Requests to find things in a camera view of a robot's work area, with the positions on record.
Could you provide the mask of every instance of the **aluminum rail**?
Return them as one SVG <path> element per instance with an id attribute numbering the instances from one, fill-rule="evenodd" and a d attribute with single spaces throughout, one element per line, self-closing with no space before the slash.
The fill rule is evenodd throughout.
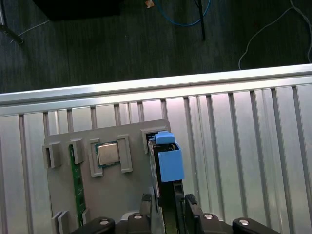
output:
<path id="1" fill-rule="evenodd" d="M 0 106 L 7 104 L 20 104 L 23 102 L 43 102 L 54 99 L 82 98 L 99 95 L 148 91 L 163 88 L 187 87 L 191 85 L 251 81 L 265 78 L 297 77 L 302 75 L 312 75 L 312 64 L 166 78 L 141 79 L 0 94 Z"/>

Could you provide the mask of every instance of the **metal frame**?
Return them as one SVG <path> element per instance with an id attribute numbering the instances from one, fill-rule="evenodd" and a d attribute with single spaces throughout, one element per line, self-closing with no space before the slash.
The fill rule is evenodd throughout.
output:
<path id="1" fill-rule="evenodd" d="M 0 94 L 0 116 L 307 84 L 312 64 Z"/>
<path id="2" fill-rule="evenodd" d="M 2 94 L 0 234 L 50 232 L 45 137 L 162 118 L 204 212 L 312 234 L 311 93 L 307 64 Z"/>

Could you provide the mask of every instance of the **blue component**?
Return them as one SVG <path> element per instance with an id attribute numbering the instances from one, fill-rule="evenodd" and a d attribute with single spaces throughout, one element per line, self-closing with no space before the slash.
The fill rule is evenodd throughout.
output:
<path id="1" fill-rule="evenodd" d="M 168 131 L 161 131 L 155 134 L 155 140 L 157 145 L 174 144 L 176 142 L 174 134 Z"/>
<path id="2" fill-rule="evenodd" d="M 172 151 L 159 152 L 158 158 L 161 182 L 184 179 L 182 150 L 180 148 Z"/>

